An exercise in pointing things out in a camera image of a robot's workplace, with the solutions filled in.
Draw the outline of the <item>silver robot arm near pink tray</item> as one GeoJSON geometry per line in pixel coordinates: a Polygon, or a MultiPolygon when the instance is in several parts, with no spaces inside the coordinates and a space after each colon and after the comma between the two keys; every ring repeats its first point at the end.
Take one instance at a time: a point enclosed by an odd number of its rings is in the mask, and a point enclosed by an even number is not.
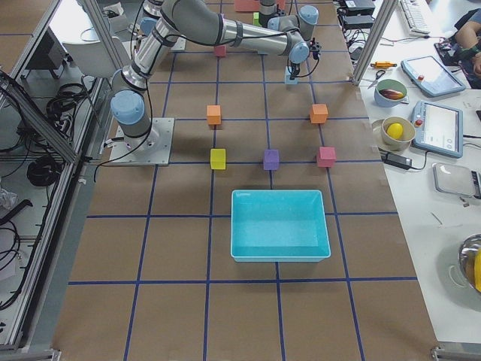
{"type": "Polygon", "coordinates": [[[299,31],[303,38],[310,38],[318,20],[319,11],[312,5],[299,8],[297,14],[286,14],[275,1],[259,2],[259,23],[267,29],[299,31]]]}

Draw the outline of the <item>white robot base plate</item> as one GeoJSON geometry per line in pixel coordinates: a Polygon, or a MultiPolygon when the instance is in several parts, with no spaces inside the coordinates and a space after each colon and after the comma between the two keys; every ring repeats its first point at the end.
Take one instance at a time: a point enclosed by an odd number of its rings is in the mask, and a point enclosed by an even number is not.
{"type": "Polygon", "coordinates": [[[174,123],[173,117],[154,117],[146,141],[145,137],[133,139],[124,136],[121,127],[118,126],[116,137],[121,137],[121,140],[113,143],[110,163],[121,166],[167,166],[171,155],[174,123]]]}

